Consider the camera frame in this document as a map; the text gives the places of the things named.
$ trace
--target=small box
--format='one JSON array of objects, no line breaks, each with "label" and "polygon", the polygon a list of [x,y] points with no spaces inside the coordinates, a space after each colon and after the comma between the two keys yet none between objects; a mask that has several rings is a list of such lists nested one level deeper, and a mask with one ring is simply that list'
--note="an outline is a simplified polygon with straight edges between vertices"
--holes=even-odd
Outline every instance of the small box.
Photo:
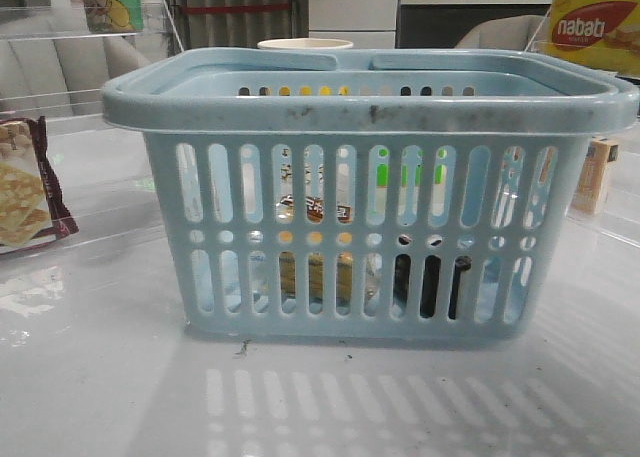
[{"label": "small box", "polygon": [[640,0],[553,0],[545,53],[640,74]]},{"label": "small box", "polygon": [[615,140],[599,139],[589,144],[571,207],[589,214],[602,211],[611,185],[612,164],[617,160]]}]

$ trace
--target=bottle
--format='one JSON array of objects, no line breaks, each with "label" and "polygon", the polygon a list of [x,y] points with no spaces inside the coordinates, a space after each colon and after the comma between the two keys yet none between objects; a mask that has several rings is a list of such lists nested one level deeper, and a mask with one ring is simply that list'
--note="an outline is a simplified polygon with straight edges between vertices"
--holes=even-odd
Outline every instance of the bottle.
[{"label": "bottle", "polygon": [[83,0],[87,25],[93,33],[142,30],[140,0]]}]

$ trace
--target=plastic basket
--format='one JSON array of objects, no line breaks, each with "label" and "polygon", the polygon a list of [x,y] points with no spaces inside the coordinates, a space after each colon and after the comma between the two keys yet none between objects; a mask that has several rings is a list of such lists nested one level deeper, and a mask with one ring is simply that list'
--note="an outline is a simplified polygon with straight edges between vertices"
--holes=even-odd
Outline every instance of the plastic basket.
[{"label": "plastic basket", "polygon": [[638,105],[605,74],[476,50],[202,49],[103,98],[144,131],[197,328],[447,340],[523,328],[589,138]]}]

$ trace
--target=cracker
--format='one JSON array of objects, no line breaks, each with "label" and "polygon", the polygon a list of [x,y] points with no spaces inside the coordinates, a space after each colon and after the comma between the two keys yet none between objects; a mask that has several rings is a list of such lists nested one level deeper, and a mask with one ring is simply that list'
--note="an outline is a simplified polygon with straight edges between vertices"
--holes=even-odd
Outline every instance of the cracker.
[{"label": "cracker", "polygon": [[20,247],[26,244],[51,221],[51,215],[41,209],[35,209],[16,230],[0,229],[0,244]]},{"label": "cracker", "polygon": [[0,228],[16,230],[44,197],[40,177],[0,162]]}]

